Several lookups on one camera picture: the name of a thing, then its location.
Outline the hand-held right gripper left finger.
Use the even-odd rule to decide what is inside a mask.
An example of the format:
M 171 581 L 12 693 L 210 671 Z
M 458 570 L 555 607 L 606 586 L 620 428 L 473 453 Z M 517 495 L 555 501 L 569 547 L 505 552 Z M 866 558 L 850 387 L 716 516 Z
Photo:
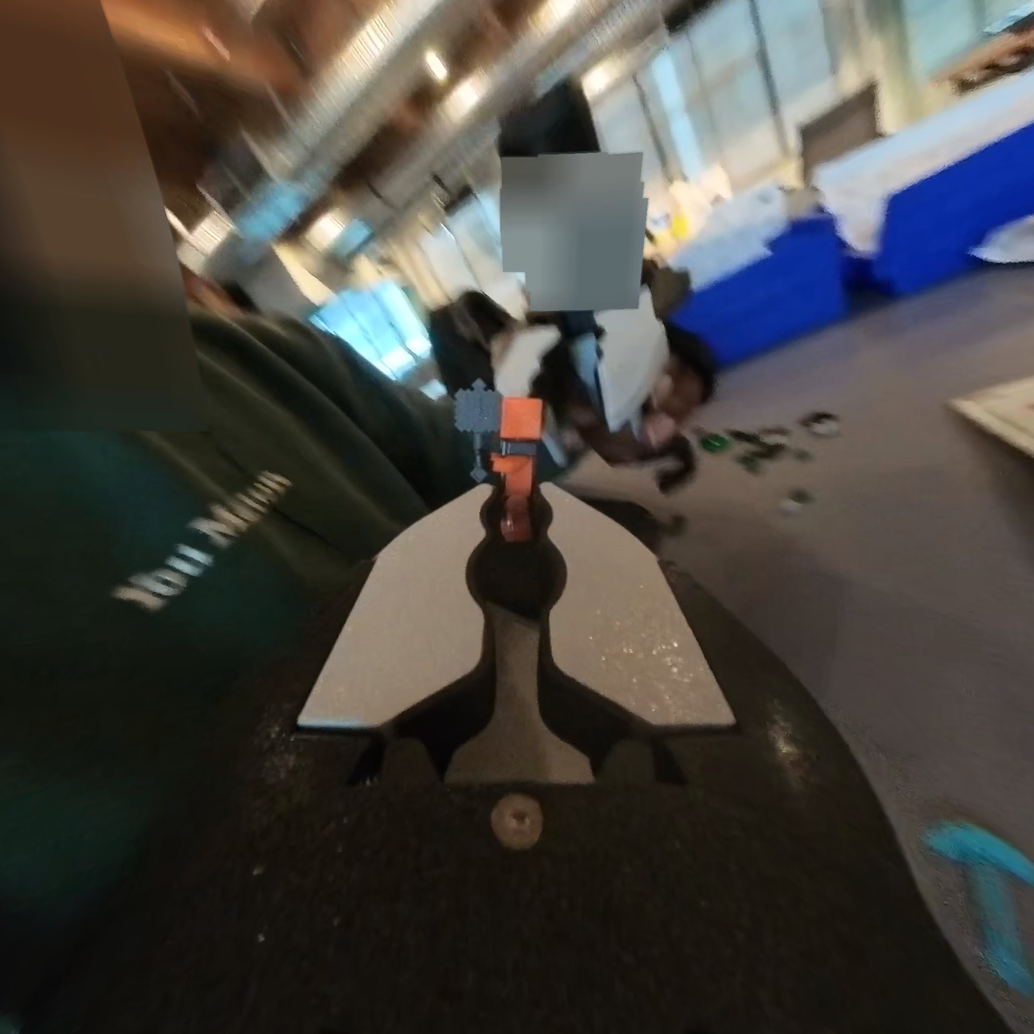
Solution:
M 300 712 L 300 728 L 373 732 L 472 673 L 485 617 L 467 567 L 485 536 L 487 485 L 381 550 Z

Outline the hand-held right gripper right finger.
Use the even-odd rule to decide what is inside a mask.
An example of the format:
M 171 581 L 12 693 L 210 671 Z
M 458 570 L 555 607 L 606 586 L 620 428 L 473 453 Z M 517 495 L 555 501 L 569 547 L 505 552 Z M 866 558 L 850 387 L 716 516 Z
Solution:
M 653 551 L 562 488 L 542 493 L 562 560 L 546 619 L 558 671 L 653 731 L 732 728 L 731 706 Z

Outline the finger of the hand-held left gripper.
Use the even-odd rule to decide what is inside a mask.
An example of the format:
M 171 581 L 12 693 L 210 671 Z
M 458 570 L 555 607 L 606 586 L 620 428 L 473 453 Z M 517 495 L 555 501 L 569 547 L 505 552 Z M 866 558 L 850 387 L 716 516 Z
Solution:
M 653 311 L 649 291 L 640 291 L 635 309 L 597 315 L 597 410 L 607 429 L 627 431 L 643 440 L 643 420 L 652 404 L 653 387 L 664 374 L 669 346 L 664 325 Z
M 562 343 L 554 324 L 516 324 L 490 341 L 492 390 L 503 397 L 535 397 L 553 406 L 562 397 L 562 379 L 550 355 Z

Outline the pile of toy bricks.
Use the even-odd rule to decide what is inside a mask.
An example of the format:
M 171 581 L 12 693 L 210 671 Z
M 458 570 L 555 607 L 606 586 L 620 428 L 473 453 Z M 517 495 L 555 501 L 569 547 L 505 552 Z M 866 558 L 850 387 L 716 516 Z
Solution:
M 819 498 L 817 464 L 826 443 L 837 440 L 844 421 L 834 410 L 812 409 L 784 423 L 705 426 L 691 429 L 704 457 L 735 472 L 737 486 L 780 516 L 813 510 Z

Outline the white instruction booklet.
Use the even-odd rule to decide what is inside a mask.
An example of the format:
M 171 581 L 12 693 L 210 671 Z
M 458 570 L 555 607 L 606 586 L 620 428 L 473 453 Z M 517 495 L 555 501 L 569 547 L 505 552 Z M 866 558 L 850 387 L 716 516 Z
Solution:
M 949 407 L 994 438 L 1033 458 L 1033 378 L 951 399 Z

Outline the teal toy sword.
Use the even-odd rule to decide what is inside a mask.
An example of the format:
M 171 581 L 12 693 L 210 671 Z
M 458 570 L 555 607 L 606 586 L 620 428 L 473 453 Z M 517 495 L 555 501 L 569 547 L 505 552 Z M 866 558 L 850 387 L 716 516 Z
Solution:
M 1032 997 L 1033 975 L 1015 885 L 1033 886 L 1033 862 L 1001 837 L 970 822 L 940 822 L 923 835 L 925 848 L 963 872 L 978 931 L 979 955 L 1006 987 Z

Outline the person's left hand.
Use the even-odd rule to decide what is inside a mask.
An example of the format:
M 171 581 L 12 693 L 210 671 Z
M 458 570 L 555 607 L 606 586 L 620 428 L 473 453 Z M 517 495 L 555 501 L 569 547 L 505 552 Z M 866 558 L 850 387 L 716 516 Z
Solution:
M 639 438 L 655 453 L 679 437 L 691 416 L 714 394 L 717 363 L 695 334 L 676 335 L 641 409 Z

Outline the grey office chair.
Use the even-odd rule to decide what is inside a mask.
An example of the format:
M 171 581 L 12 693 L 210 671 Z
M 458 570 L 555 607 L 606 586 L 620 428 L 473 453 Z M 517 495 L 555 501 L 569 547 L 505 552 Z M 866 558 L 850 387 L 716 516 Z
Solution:
M 884 136 L 875 82 L 799 127 L 802 180 L 811 186 L 816 170 Z

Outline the white paper bag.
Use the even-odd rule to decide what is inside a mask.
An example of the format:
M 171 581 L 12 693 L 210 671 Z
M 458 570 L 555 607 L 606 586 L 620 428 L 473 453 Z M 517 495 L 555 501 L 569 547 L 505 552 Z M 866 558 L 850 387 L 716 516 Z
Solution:
M 1033 215 L 992 230 L 970 254 L 995 266 L 1033 265 Z

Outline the silver air duct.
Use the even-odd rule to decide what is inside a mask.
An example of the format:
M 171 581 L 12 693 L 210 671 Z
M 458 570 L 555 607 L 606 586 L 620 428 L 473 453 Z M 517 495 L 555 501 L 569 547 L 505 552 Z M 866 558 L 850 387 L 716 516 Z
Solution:
M 287 110 L 233 136 L 180 255 L 245 268 L 335 208 L 376 234 L 493 144 L 511 110 L 664 33 L 670 2 L 378 2 Z

